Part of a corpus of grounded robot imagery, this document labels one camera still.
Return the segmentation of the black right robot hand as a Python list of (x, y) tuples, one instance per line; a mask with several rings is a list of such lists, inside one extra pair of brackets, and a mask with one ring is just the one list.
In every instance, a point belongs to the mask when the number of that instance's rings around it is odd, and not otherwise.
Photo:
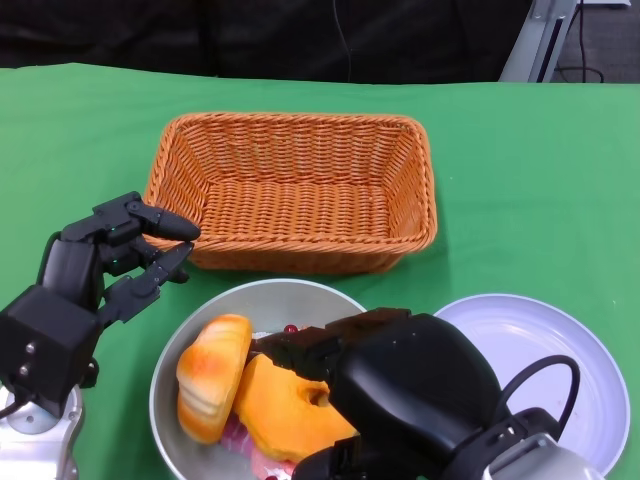
[(377, 308), (255, 340), (254, 351), (329, 387), (356, 430), (308, 454), (295, 479), (439, 478), (458, 451), (509, 416), (489, 362), (452, 324)]

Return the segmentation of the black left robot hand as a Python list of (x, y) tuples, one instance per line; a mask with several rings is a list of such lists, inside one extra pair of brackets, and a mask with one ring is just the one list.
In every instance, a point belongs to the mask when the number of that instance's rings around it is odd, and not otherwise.
[(55, 234), (37, 283), (97, 314), (105, 327), (126, 322), (159, 298), (165, 282), (189, 279), (183, 264), (199, 236), (190, 220), (133, 191)]

